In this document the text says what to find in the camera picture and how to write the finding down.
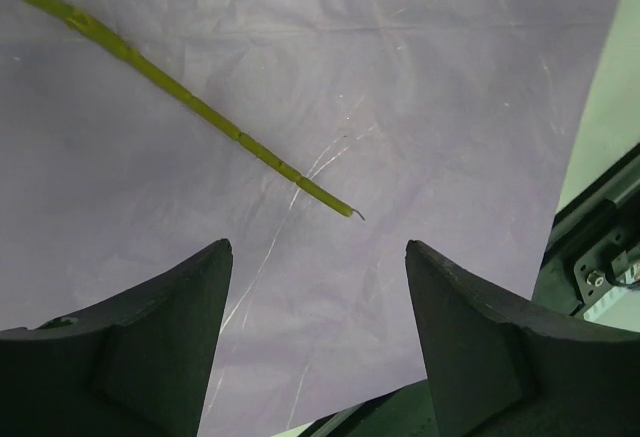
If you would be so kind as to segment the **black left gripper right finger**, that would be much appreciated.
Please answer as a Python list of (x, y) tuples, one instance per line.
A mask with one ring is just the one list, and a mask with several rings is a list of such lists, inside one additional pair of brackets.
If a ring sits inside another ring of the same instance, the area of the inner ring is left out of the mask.
[(428, 245), (405, 266), (444, 436), (635, 436), (639, 336), (526, 300)]

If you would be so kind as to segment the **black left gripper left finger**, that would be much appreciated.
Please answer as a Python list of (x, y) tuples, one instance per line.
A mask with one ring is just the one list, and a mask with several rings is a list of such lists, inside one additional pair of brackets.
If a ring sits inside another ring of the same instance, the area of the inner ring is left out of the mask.
[(218, 240), (85, 309), (1, 334), (5, 436), (194, 436), (233, 265)]

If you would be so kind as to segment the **pink and purple wrapping paper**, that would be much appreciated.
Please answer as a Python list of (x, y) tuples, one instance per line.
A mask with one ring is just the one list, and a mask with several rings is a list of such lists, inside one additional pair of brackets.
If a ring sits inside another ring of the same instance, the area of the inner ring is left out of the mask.
[(1, 0), (1, 324), (225, 238), (200, 432), (270, 436), (425, 377), (409, 241), (532, 294), (619, 0), (66, 1), (356, 215)]

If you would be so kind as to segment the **yellow and pink flower bunch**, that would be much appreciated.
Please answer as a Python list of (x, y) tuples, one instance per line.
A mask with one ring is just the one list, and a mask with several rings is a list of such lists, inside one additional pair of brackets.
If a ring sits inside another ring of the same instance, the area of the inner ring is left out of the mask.
[(65, 0), (22, 1), (57, 18), (70, 29), (104, 48), (322, 204), (345, 217), (360, 214), (357, 209), (314, 183), (310, 178), (304, 176), (249, 134), (242, 131), (237, 125), (195, 96), (181, 83), (144, 57), (135, 46), (90, 13)]

